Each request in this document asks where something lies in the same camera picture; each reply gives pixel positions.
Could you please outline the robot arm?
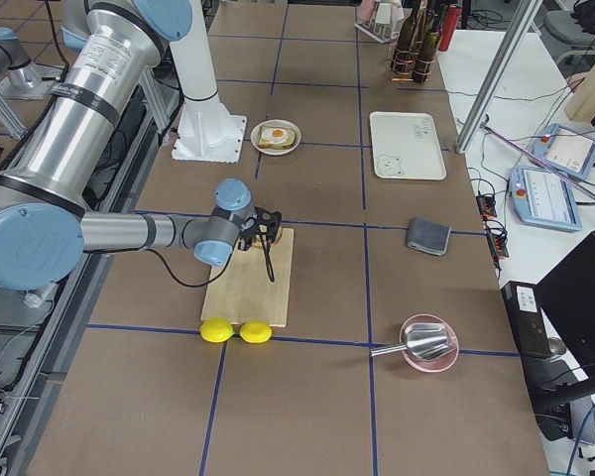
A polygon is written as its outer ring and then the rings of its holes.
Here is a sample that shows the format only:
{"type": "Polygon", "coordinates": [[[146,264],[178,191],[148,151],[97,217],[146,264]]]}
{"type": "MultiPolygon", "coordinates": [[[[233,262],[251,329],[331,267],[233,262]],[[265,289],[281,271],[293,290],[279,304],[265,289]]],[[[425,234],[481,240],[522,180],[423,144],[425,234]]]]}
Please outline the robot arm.
{"type": "Polygon", "coordinates": [[[40,100],[48,88],[42,69],[31,59],[16,33],[0,27],[0,93],[8,99],[40,100]]]}
{"type": "Polygon", "coordinates": [[[66,1],[62,32],[78,56],[17,163],[0,171],[0,288],[30,291],[66,277],[85,253],[182,246],[222,267],[255,239],[272,241],[279,216],[229,178],[206,218],[93,212],[83,191],[133,91],[165,56],[183,108],[177,160],[234,162],[246,120],[221,103],[196,1],[66,1]]]}

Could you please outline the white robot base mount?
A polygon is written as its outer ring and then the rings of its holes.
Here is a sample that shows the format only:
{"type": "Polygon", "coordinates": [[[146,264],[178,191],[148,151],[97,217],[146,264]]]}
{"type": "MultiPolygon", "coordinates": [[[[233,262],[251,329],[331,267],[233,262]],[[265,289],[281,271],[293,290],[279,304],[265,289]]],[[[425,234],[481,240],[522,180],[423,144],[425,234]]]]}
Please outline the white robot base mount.
{"type": "Polygon", "coordinates": [[[247,118],[231,114],[219,97],[201,3],[191,1],[189,32],[170,44],[184,103],[173,158],[235,164],[247,118]]]}

